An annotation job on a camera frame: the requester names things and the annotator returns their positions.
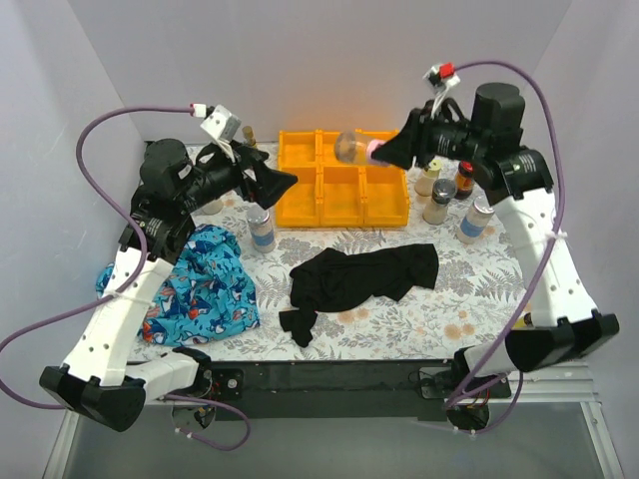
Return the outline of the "yellow-lid spice shaker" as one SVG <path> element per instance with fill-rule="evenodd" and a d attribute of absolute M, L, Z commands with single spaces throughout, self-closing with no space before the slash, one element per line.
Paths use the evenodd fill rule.
<path fill-rule="evenodd" d="M 418 180 L 414 184 L 414 190 L 419 196 L 431 196 L 433 185 L 439 179 L 441 168 L 441 160 L 433 159 L 422 169 Z"/>

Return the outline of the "pink-lid spice shaker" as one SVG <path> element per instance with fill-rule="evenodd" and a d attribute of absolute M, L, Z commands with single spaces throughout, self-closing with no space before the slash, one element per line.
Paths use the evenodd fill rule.
<path fill-rule="evenodd" d="M 355 131 L 346 131 L 337 136 L 333 151 L 335 158 L 347 165 L 380 166 L 382 162 L 375 160 L 372 153 L 383 144 L 384 140 Z"/>

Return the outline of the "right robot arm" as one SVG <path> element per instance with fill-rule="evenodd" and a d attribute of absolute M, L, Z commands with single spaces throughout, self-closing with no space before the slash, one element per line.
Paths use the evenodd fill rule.
<path fill-rule="evenodd" d="M 543 156 L 521 144 L 525 101 L 517 87 L 486 83 L 475 91 L 470 118 L 446 99 L 436 112 L 428 102 L 409 113 L 399 133 L 370 158 L 408 170 L 435 156 L 466 161 L 475 183 L 509 234 L 522 277 L 530 325 L 507 325 L 492 343 L 458 350 L 450 378 L 455 396 L 474 396 L 488 377 L 530 372 L 584 357 L 619 331 L 586 291 L 559 227 L 562 206 Z"/>

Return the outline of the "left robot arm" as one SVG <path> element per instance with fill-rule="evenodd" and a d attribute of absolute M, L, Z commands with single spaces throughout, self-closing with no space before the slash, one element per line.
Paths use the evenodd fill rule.
<path fill-rule="evenodd" d="M 228 192 L 267 210 L 297 183 L 294 174 L 267 166 L 269 155 L 232 141 L 211 143 L 196 161 L 176 139 L 151 143 L 131 199 L 105 291 L 76 346 L 39 383 L 66 408 L 122 432 L 146 403 L 175 391 L 205 397 L 213 385 L 212 360 L 179 346 L 138 365 L 129 352 L 154 297 L 169 278 L 195 230 L 192 214 Z"/>

